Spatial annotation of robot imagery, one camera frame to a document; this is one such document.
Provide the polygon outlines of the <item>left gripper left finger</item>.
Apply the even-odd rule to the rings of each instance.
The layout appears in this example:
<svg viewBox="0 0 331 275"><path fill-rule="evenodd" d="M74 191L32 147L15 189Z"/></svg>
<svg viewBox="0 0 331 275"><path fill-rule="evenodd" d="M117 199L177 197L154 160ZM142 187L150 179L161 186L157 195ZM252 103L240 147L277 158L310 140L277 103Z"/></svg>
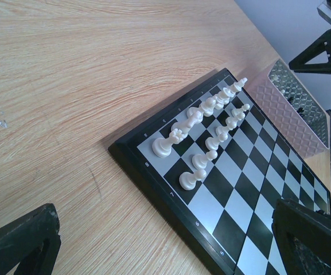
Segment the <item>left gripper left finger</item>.
<svg viewBox="0 0 331 275"><path fill-rule="evenodd" d="M51 274L61 246L60 221L46 203L0 228L0 274Z"/></svg>

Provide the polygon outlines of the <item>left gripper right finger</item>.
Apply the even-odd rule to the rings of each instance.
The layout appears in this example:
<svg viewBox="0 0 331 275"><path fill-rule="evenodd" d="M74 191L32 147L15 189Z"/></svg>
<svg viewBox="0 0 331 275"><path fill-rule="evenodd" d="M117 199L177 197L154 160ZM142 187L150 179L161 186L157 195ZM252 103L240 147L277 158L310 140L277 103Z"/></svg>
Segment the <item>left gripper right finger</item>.
<svg viewBox="0 0 331 275"><path fill-rule="evenodd" d="M272 218L287 274L331 274L331 215L278 199Z"/></svg>

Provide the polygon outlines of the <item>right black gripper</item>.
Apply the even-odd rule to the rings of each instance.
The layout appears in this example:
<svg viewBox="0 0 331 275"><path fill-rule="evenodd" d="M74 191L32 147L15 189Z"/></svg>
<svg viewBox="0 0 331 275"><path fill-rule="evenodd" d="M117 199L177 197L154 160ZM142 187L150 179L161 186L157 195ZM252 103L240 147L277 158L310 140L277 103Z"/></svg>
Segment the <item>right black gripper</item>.
<svg viewBox="0 0 331 275"><path fill-rule="evenodd" d="M326 53L325 63L311 63L321 53ZM295 73L331 74L331 29L327 30L302 53L289 62L289 68Z"/></svg>

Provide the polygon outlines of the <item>pink tin with chess pieces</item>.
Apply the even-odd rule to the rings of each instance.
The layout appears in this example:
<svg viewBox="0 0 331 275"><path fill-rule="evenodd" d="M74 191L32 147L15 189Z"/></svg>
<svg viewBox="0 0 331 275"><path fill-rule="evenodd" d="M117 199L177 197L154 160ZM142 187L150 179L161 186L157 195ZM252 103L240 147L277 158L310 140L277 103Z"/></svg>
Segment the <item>pink tin with chess pieces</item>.
<svg viewBox="0 0 331 275"><path fill-rule="evenodd" d="M246 90L302 158L330 149L327 112L281 59L248 81Z"/></svg>

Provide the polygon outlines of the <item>black and silver chessboard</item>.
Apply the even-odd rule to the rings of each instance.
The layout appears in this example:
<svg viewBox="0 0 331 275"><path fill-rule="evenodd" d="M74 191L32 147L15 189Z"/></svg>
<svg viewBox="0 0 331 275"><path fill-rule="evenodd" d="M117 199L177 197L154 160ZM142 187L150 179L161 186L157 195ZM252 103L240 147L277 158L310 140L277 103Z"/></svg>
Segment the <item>black and silver chessboard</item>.
<svg viewBox="0 0 331 275"><path fill-rule="evenodd" d="M190 107L234 81L230 71L221 70L108 150L211 273L285 274L272 233L277 200L330 212L330 192L245 91L196 124L169 156L160 158L152 149L155 139L168 137L174 123L186 120ZM243 104L251 109L207 163L205 179L184 190L179 178L195 171L192 157L206 153L207 138Z"/></svg>

